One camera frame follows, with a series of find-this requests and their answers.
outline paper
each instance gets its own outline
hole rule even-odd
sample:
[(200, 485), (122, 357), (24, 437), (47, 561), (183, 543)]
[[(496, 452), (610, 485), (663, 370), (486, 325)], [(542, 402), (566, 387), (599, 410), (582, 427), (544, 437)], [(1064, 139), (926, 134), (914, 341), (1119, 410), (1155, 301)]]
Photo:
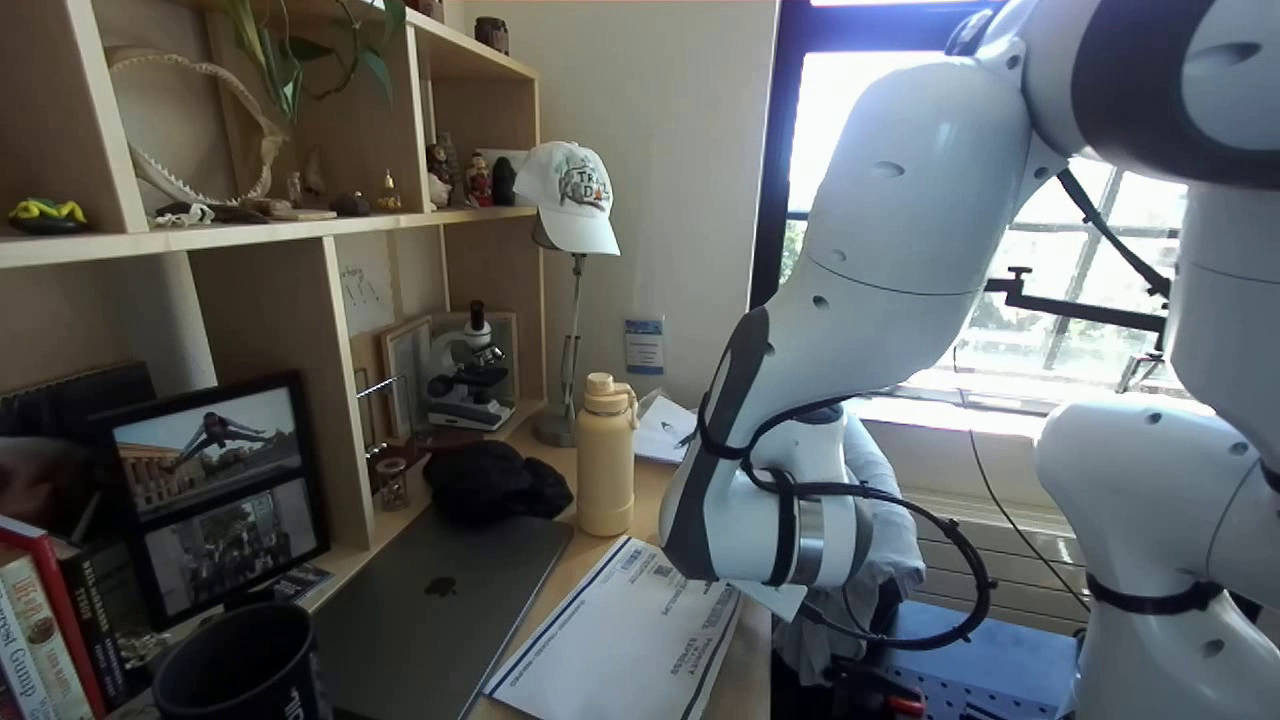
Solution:
[(696, 432), (696, 415), (670, 395), (650, 395), (635, 422), (635, 457), (679, 462), (690, 437)]
[(729, 582), (626, 534), (486, 690), (556, 720), (706, 714), (738, 617)]

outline framed picture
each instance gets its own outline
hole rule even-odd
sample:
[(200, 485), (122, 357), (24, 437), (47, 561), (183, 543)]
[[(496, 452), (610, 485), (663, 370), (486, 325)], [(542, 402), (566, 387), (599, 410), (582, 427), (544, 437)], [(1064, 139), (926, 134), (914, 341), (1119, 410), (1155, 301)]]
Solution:
[[(489, 357), (500, 358), (500, 377), (486, 382), (486, 391), (516, 408), (520, 401), (520, 370), (516, 370), (516, 310), (486, 310), (494, 326)], [(452, 420), (442, 420), (444, 395), (465, 395), (469, 402), (469, 310), (427, 310), (417, 320), (398, 325), (380, 335), (384, 377), (393, 381), (393, 427), (401, 438), (427, 432), (427, 427), (457, 427)]]
[(100, 438), (159, 622), (235, 599), (328, 548), (298, 370), (100, 415)]
[(424, 391), (427, 391), (427, 352), (434, 352), (434, 316), (411, 316), (380, 335), (380, 377), (393, 381), (393, 438), (409, 438), (427, 427)]

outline white wall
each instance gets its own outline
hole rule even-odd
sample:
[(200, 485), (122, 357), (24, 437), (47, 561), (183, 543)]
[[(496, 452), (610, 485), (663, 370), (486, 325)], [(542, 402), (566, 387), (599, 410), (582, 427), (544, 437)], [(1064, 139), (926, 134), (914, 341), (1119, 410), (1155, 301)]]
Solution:
[[(544, 74), (544, 139), (598, 146), (622, 259), (589, 259), (584, 366), (626, 370), (627, 310), (670, 320), (663, 387), (696, 402), (748, 309), (775, 0), (471, 0)], [(552, 366), (568, 259), (547, 262)]]

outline black cable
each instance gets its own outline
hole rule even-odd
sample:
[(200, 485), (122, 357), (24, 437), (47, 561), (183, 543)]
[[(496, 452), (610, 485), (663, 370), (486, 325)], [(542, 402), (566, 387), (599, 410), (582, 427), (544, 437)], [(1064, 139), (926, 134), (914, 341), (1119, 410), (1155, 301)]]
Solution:
[(897, 503), (897, 506), (907, 506), (917, 514), (926, 514), (927, 523), (936, 523), (954, 543), (958, 552), (964, 557), (964, 562), (973, 566), (973, 607), (959, 622), (936, 630), (936, 636), (884, 636), (884, 630), (851, 630), (851, 628), (840, 628), (834, 622), (827, 617), (814, 610), (814, 607), (801, 607), (801, 617), (840, 630), (840, 636), (851, 636), (851, 638), (869, 638), (869, 643), (884, 643), (884, 647), (901, 647), (901, 652), (932, 652), (932, 647), (950, 647), (958, 638), (967, 638), (967, 630), (978, 630), (988, 610), (992, 610), (992, 575), (988, 575), (988, 562), (981, 561), (981, 552), (967, 543), (967, 534), (959, 532), (958, 518), (941, 518), (936, 511), (905, 501), (905, 494), (891, 494), (891, 491), (880, 491), (874, 485), (834, 485), (834, 478), (821, 478), (821, 485), (796, 485), (788, 473), (775, 473), (775, 478), (762, 478), (758, 473), (748, 473), (748, 478), (762, 488), (762, 491), (773, 491), (773, 494), (796, 494), (796, 501), (814, 501), (814, 494), (851, 494), (851, 501), (880, 501), (880, 503)]
[(964, 437), (967, 437), (967, 452), (973, 452), (978, 475), (986, 478), (986, 488), (988, 488), (997, 511), (1004, 514), (1004, 523), (1028, 543), (1028, 552), (1033, 552), (1033, 557), (1064, 582), (1064, 593), (1089, 610), (1089, 599), (1084, 599), (1084, 595), (1064, 581), (1064, 570), (1033, 543), (1033, 534), (1013, 518), (1013, 511), (1008, 511), (1004, 501), (997, 494), (997, 485), (992, 485), (988, 462), (986, 462), (986, 457), (981, 457), (981, 446), (978, 446), (978, 437), (973, 437), (973, 432), (964, 432)]
[(840, 622), (827, 622), (823, 617), (814, 610), (814, 620), (827, 622), (834, 630), (843, 630), (843, 636), (857, 636), (857, 638), (869, 638), (869, 643), (884, 643), (884, 647), (905, 647), (905, 652), (927, 652), (927, 647), (946, 647), (946, 643), (958, 643), (958, 638), (967, 638), (973, 628), (981, 628), (992, 610), (992, 570), (988, 562), (981, 561), (981, 552), (967, 543), (967, 534), (959, 532), (958, 518), (941, 518), (932, 514), (927, 506), (914, 503), (914, 501), (901, 501), (901, 494), (890, 494), (880, 488), (869, 488), (869, 485), (794, 485), (794, 475), (775, 473), (775, 478), (762, 478), (762, 473), (751, 469), (751, 446), (762, 444), (766, 432), (773, 432), (775, 422), (794, 420), (794, 415), (806, 415), (806, 410), (815, 410), (815, 408), (827, 408), (827, 402), (840, 402), (849, 395), (834, 395), (834, 401), (815, 401), (815, 402), (801, 402), (801, 408), (788, 408), (788, 410), (775, 410), (773, 420), (766, 420), (751, 438), (744, 446), (729, 446), (722, 444), (714, 432), (708, 432), (708, 420), (706, 420), (706, 402), (696, 410), (696, 432), (706, 438), (706, 446), (714, 446), (716, 457), (731, 457), (739, 458), (739, 473), (762, 488), (762, 491), (773, 491), (779, 494), (785, 503), (796, 503), (796, 501), (809, 501), (809, 494), (857, 494), (857, 501), (884, 501), (884, 503), (901, 503), (917, 514), (926, 514), (927, 523), (936, 523), (954, 543), (958, 552), (964, 557), (967, 570), (973, 570), (973, 607), (967, 617), (950, 628), (950, 630), (936, 630), (936, 636), (920, 636), (920, 638), (901, 638), (901, 636), (877, 636), (877, 630), (849, 630)]
[(1119, 256), (1131, 273), (1140, 273), (1149, 278), (1154, 295), (1173, 291), (1173, 278), (1160, 275), (1149, 259), (1140, 259), (1129, 242), (1119, 242), (1119, 237), (1111, 233), (1111, 224), (1106, 218), (1106, 213), (1089, 198), (1084, 185), (1076, 179), (1074, 168), (1055, 172), (1055, 179), (1064, 185), (1064, 192), (1074, 194), (1074, 204), (1084, 213), (1084, 224), (1093, 224)]

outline black bag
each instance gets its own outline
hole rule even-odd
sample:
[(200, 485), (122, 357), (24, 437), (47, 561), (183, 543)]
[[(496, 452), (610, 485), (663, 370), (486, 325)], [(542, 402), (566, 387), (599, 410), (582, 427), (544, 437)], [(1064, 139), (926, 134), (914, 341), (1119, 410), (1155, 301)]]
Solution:
[(438, 446), (424, 462), (434, 506), (457, 523), (503, 514), (562, 514), (571, 503), (566, 475), (500, 438)]

